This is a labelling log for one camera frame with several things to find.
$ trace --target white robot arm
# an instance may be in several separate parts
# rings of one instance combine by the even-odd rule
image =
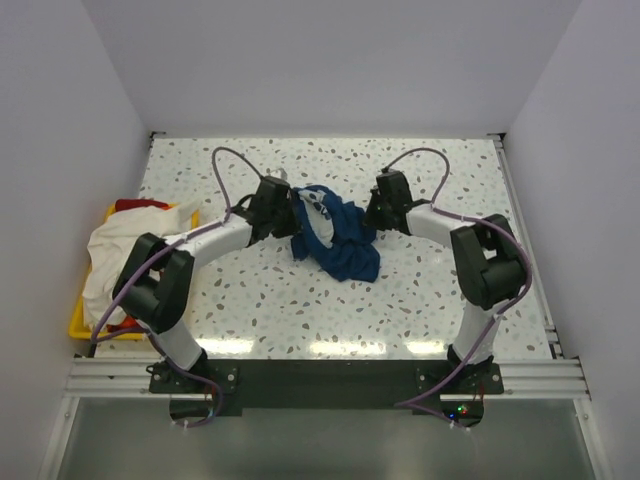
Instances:
[[[487,224],[511,236],[513,232],[502,215],[483,219],[484,225],[463,222],[438,213],[426,200],[414,201],[409,184],[399,171],[383,171],[376,181],[366,224],[378,230],[393,229],[427,238],[453,251],[458,283],[467,302],[460,330],[447,356],[453,364],[459,364],[472,352],[491,317],[515,298],[526,282],[525,260],[511,242]],[[486,258],[485,251],[493,251],[495,256]],[[491,363],[498,325],[493,323],[466,365]]]

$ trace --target gray floor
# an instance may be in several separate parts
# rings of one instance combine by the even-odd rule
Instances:
[[[165,400],[86,400],[64,479],[592,479],[572,403],[493,401],[471,434],[404,411],[267,411],[186,434]]]

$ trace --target speckled table surface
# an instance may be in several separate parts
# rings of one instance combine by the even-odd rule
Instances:
[[[201,199],[201,223],[220,217],[224,202],[211,151],[228,146],[262,172],[284,167],[293,186],[323,184],[366,207],[379,169],[403,151],[445,152],[451,176],[438,203],[461,214],[502,213],[516,230],[494,144],[490,140],[420,139],[156,139],[140,196],[170,202]],[[257,178],[232,155],[220,155],[232,202]],[[398,164],[414,198],[430,198],[441,160],[418,154]],[[464,301],[450,251],[426,239],[379,233],[375,283],[339,283],[311,259],[294,261],[289,240],[269,238],[231,253],[195,276],[186,321],[212,357],[442,358],[456,336]],[[532,291],[500,326],[497,359],[551,358],[544,314]],[[146,341],[105,342],[99,357],[150,357]]]

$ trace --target purple cable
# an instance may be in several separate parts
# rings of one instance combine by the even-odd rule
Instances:
[[[184,424],[185,427],[187,428],[202,427],[203,425],[207,425],[208,423],[211,423],[213,419],[217,417],[218,414],[220,413],[220,410],[222,409],[222,402],[224,401],[224,395],[222,394],[222,389],[220,388],[220,385],[218,385],[216,382],[214,382],[210,378],[201,377],[200,375],[194,375],[193,373],[190,373],[187,370],[184,370],[183,368],[178,366],[176,363],[174,363],[174,361],[167,356],[164,350],[162,350],[162,347],[160,347],[160,345],[156,343],[156,341],[153,339],[151,335],[149,335],[148,338],[151,345],[153,345],[153,348],[155,348],[156,351],[160,355],[162,355],[162,357],[164,358],[164,361],[167,362],[167,365],[169,365],[174,371],[176,371],[177,373],[179,373],[185,378],[189,378],[191,380],[195,380],[196,382],[201,382],[201,383],[204,383],[205,385],[209,385],[213,389],[212,391],[216,392],[216,395],[218,396],[218,404],[216,408],[212,410],[211,413],[206,418],[203,418],[202,420],[198,420],[197,422],[194,422],[194,423],[185,422]]]
[[[107,310],[104,312],[104,314],[102,315],[102,317],[100,318],[100,320],[98,321],[96,326],[94,327],[93,331],[91,332],[91,343],[98,343],[99,341],[102,341],[103,339],[104,340],[109,340],[111,338],[114,338],[114,337],[118,336],[118,335],[113,335],[113,336],[111,336],[109,338],[106,338],[106,336],[100,336],[98,338],[99,332],[102,331],[102,329],[104,328],[105,324],[107,323],[107,320],[109,319],[109,317],[111,316],[113,311],[116,309],[116,307],[118,305],[120,305],[120,302],[122,301],[124,296],[129,292],[129,290],[131,289],[133,284],[136,281],[138,281],[138,279],[145,272],[147,272],[157,260],[162,258],[164,255],[167,255],[172,250],[175,250],[177,247],[179,247],[180,245],[185,243],[186,240],[192,240],[193,238],[197,237],[198,235],[202,235],[203,233],[210,232],[211,230],[219,228],[222,225],[224,225],[224,223],[229,219],[229,217],[231,216],[231,200],[229,199],[229,194],[227,192],[227,189],[224,186],[224,182],[222,181],[222,177],[220,176],[220,171],[218,170],[218,165],[216,163],[216,155],[218,154],[218,152],[221,152],[221,151],[233,153],[234,155],[239,157],[241,160],[243,160],[247,165],[249,165],[249,167],[254,172],[256,172],[260,178],[262,178],[262,175],[260,174],[258,169],[256,167],[254,167],[253,164],[249,160],[247,160],[243,155],[241,155],[240,153],[238,153],[235,150],[232,150],[230,148],[227,148],[227,147],[218,147],[218,148],[214,149],[213,152],[211,152],[211,166],[213,167],[213,174],[215,175],[216,180],[217,180],[218,184],[220,185],[220,191],[222,192],[222,196],[224,198],[224,203],[225,203],[225,207],[226,207],[225,208],[224,218],[220,222],[212,223],[212,224],[207,225],[206,227],[203,227],[203,228],[201,228],[199,230],[194,230],[193,232],[191,232],[186,237],[186,239],[179,239],[176,242],[174,242],[174,243],[172,243],[170,245],[167,245],[165,248],[163,248],[162,250],[157,252],[155,255],[151,256],[146,262],[144,262],[142,264],[142,266],[140,266],[140,268],[138,268],[138,270],[135,271],[135,273],[131,276],[131,278],[123,285],[123,287],[120,290],[120,292],[118,292],[116,297],[113,299],[113,302],[111,302],[111,305],[109,305],[109,308],[107,308]]]
[[[507,302],[505,305],[500,307],[498,309],[498,311],[496,311],[495,315],[493,315],[491,317],[491,319],[487,322],[487,325],[485,326],[485,328],[482,330],[482,332],[478,336],[478,339],[475,341],[475,343],[473,344],[473,346],[471,347],[471,349],[469,350],[467,355],[462,359],[462,361],[458,364],[458,366],[447,377],[445,377],[441,382],[439,382],[437,385],[433,386],[432,388],[430,388],[426,392],[421,393],[417,397],[410,398],[409,400],[405,400],[405,401],[396,403],[397,407],[415,407],[416,406],[415,405],[416,402],[420,402],[420,401],[424,400],[425,398],[429,397],[430,395],[433,395],[434,393],[440,391],[451,380],[453,380],[456,377],[456,375],[458,375],[458,373],[460,373],[460,371],[464,367],[467,366],[467,364],[469,363],[469,360],[471,359],[473,354],[476,353],[476,350],[478,350],[478,348],[482,344],[482,341],[489,334],[489,332],[491,331],[491,329],[493,328],[493,326],[496,323],[496,316],[501,316],[509,308],[513,307],[516,303],[518,303],[520,300],[522,300],[524,298],[524,296],[527,294],[527,292],[531,289],[531,285],[533,283],[533,276],[532,276],[532,273],[531,273],[531,268],[529,266],[529,257],[528,257],[528,255],[526,254],[524,249],[520,246],[520,244],[516,241],[516,239],[513,238],[506,230],[504,230],[503,228],[501,228],[501,227],[499,227],[497,225],[494,225],[494,224],[492,224],[490,222],[487,222],[486,220],[484,220],[482,218],[465,217],[463,215],[457,215],[455,213],[448,212],[446,210],[442,210],[442,209],[437,208],[437,207],[433,207],[433,211],[436,212],[439,215],[443,215],[443,216],[448,217],[448,218],[453,218],[455,220],[461,220],[463,222],[464,221],[470,221],[470,222],[482,224],[482,225],[486,226],[487,228],[491,228],[491,229],[495,230],[496,232],[498,232],[500,235],[504,236],[511,243],[513,243],[513,245],[518,249],[518,253],[520,254],[522,259],[524,260],[527,277],[526,277],[524,288],[520,291],[518,296],[513,298],[509,302]]]
[[[435,148],[429,148],[429,147],[412,148],[411,150],[408,150],[408,151],[404,152],[402,155],[400,155],[398,158],[396,158],[393,162],[391,162],[389,165],[384,167],[382,169],[382,171],[383,172],[388,171],[392,166],[394,166],[396,163],[398,163],[404,157],[406,157],[408,155],[411,155],[412,153],[416,153],[416,152],[435,153],[436,155],[438,155],[444,161],[444,165],[445,165],[444,175],[442,175],[442,178],[440,179],[440,184],[437,186],[437,188],[433,192],[433,195],[431,196],[431,204],[435,204],[436,203],[436,198],[438,198],[438,195],[440,195],[440,190],[442,190],[442,187],[444,187],[444,184],[446,183],[447,178],[449,178],[449,174],[451,173],[451,163],[449,163],[449,159],[447,158],[447,156],[444,153],[442,153],[440,150],[436,150]]]
[[[442,152],[440,152],[438,150],[432,149],[432,148],[428,148],[428,147],[414,148],[412,150],[409,150],[409,151],[403,153],[398,158],[393,160],[389,165],[387,165],[383,169],[383,171],[388,171],[389,168],[391,168],[393,165],[395,165],[398,161],[400,161],[401,159],[403,159],[407,155],[410,155],[410,154],[415,153],[415,152],[421,152],[421,151],[435,153],[440,158],[442,158],[442,160],[445,163],[445,173],[442,176],[442,179],[440,180],[440,184],[438,185],[438,187],[436,188],[436,190],[434,191],[434,193],[433,193],[433,195],[431,197],[431,208],[432,208],[432,210],[435,213],[439,214],[439,215],[442,215],[442,216],[445,216],[445,217],[448,217],[448,218],[452,218],[454,220],[460,220],[460,221],[463,221],[463,222],[469,221],[469,222],[473,222],[473,223],[478,223],[478,224],[484,225],[487,228],[490,228],[490,229],[498,232],[498,234],[502,235],[504,238],[506,238],[509,242],[511,242],[516,247],[520,257],[522,258],[522,260],[524,262],[525,270],[526,270],[526,281],[525,281],[524,288],[520,291],[518,296],[516,296],[515,298],[513,298],[512,300],[507,302],[500,309],[498,309],[498,311],[496,311],[496,313],[487,322],[487,325],[485,326],[485,328],[482,330],[482,332],[478,336],[478,339],[471,346],[471,349],[469,350],[467,355],[462,359],[462,361],[458,364],[458,366],[447,377],[445,377],[442,381],[440,381],[434,387],[430,388],[428,391],[426,391],[426,392],[424,392],[424,393],[422,393],[422,394],[420,394],[420,395],[418,395],[418,396],[416,396],[414,398],[410,398],[409,400],[405,400],[405,401],[398,402],[398,403],[395,404],[396,407],[408,407],[408,408],[413,408],[413,409],[416,409],[416,410],[421,410],[421,411],[424,411],[426,413],[430,413],[431,415],[435,415],[436,417],[442,418],[442,419],[444,419],[444,420],[446,420],[448,422],[451,422],[451,420],[449,418],[447,418],[446,416],[444,416],[442,414],[439,414],[439,412],[436,412],[435,410],[431,410],[431,409],[429,409],[427,407],[424,407],[422,405],[417,405],[416,402],[420,402],[420,401],[424,400],[425,398],[433,395],[434,393],[437,393],[438,391],[440,391],[451,380],[453,380],[456,377],[456,375],[458,375],[458,373],[460,373],[460,371],[464,367],[467,366],[467,364],[469,363],[469,360],[471,360],[471,357],[473,356],[473,354],[476,352],[476,350],[478,350],[478,348],[482,344],[483,340],[486,338],[486,336],[489,334],[491,329],[496,324],[496,321],[497,321],[496,320],[496,316],[503,315],[504,312],[506,312],[509,308],[513,307],[516,303],[518,303],[520,300],[522,300],[524,298],[524,296],[527,294],[527,292],[531,289],[531,285],[533,283],[533,274],[532,274],[532,271],[531,271],[529,256],[525,252],[524,248],[522,248],[522,246],[517,242],[517,240],[512,235],[509,234],[509,232],[507,232],[503,228],[501,228],[501,227],[499,227],[497,225],[494,225],[494,224],[492,224],[492,223],[490,223],[490,222],[488,222],[488,221],[486,221],[486,220],[484,220],[482,218],[466,217],[464,215],[458,215],[456,213],[449,212],[447,210],[443,210],[443,209],[438,208],[438,207],[435,206],[435,201],[438,198],[438,195],[440,194],[440,191],[444,187],[444,184],[446,183],[447,179],[449,178],[449,174],[451,173],[451,164],[449,162],[449,159],[446,157],[446,155],[444,153],[442,153]],[[458,426],[458,427],[464,428],[458,422],[453,422],[453,424]]]
[[[104,314],[102,315],[102,317],[100,318],[100,320],[98,321],[96,326],[91,331],[91,343],[99,343],[99,342],[102,342],[102,341],[105,341],[105,340],[111,340],[111,339],[116,338],[116,337],[118,337],[120,335],[124,335],[125,333],[147,333],[148,334],[149,332],[147,330],[143,329],[142,327],[125,328],[125,329],[118,330],[116,332],[112,332],[112,333],[108,333],[108,334],[104,334],[104,335],[100,335],[100,332],[102,331],[102,329],[104,328],[105,324],[109,320],[109,317],[114,312],[114,310],[117,308],[117,306],[120,304],[120,302],[122,301],[124,296],[129,292],[129,290],[131,289],[133,284],[136,281],[138,281],[138,279],[144,273],[146,273],[153,266],[154,263],[156,263],[160,258],[162,258],[163,256],[167,255],[172,250],[175,250],[177,247],[179,247],[180,245],[185,243],[187,240],[191,240],[191,239],[197,237],[198,235],[202,235],[203,233],[210,232],[211,230],[219,228],[222,225],[224,225],[227,222],[227,220],[229,220],[229,217],[231,216],[231,200],[229,199],[229,194],[227,192],[227,189],[224,186],[224,182],[222,181],[222,177],[220,176],[220,172],[218,170],[218,165],[216,163],[216,155],[217,155],[218,152],[221,152],[221,151],[229,152],[229,153],[232,153],[232,154],[236,155],[238,158],[243,160],[260,178],[262,178],[262,174],[258,171],[258,169],[249,160],[247,160],[243,155],[241,155],[240,153],[238,153],[235,150],[232,150],[231,148],[228,148],[228,147],[217,147],[216,149],[214,149],[213,152],[211,152],[211,165],[213,167],[213,173],[214,173],[214,175],[216,177],[216,180],[218,181],[218,184],[220,185],[220,191],[222,192],[222,196],[224,197],[224,202],[225,202],[224,218],[219,222],[212,223],[212,224],[207,225],[207,226],[205,226],[205,227],[203,227],[203,228],[201,228],[199,230],[194,230],[189,235],[187,235],[185,238],[181,238],[181,239],[175,241],[174,243],[172,243],[170,245],[167,245],[165,248],[163,248],[159,252],[155,253],[146,262],[144,262],[140,266],[140,268],[138,268],[138,270],[135,271],[135,273],[131,276],[131,278],[123,285],[122,289],[118,292],[118,294],[115,296],[115,298],[111,302],[111,305],[109,305],[109,307],[104,312]],[[220,412],[220,409],[222,408],[223,395],[222,395],[222,390],[220,389],[218,384],[216,384],[211,379],[200,377],[198,375],[193,375],[192,373],[189,373],[188,371],[180,368],[178,365],[176,365],[173,362],[173,360],[171,360],[169,357],[167,357],[167,355],[162,350],[162,348],[160,348],[160,346],[153,340],[153,338],[151,336],[149,336],[149,340],[150,340],[151,345],[153,345],[153,347],[158,351],[158,353],[165,358],[165,361],[167,362],[167,364],[173,370],[175,370],[180,375],[183,375],[186,378],[190,378],[191,380],[195,380],[195,381],[198,381],[198,382],[202,382],[202,383],[204,383],[206,385],[209,385],[214,389],[215,392],[217,392],[217,395],[218,395],[218,406],[216,407],[216,409],[214,411],[211,412],[211,415],[209,415],[207,418],[199,420],[199,421],[197,421],[195,423],[187,424],[186,426],[187,426],[187,428],[192,428],[192,427],[199,427],[199,426],[206,425],[206,424],[210,423],[217,416],[217,414]]]

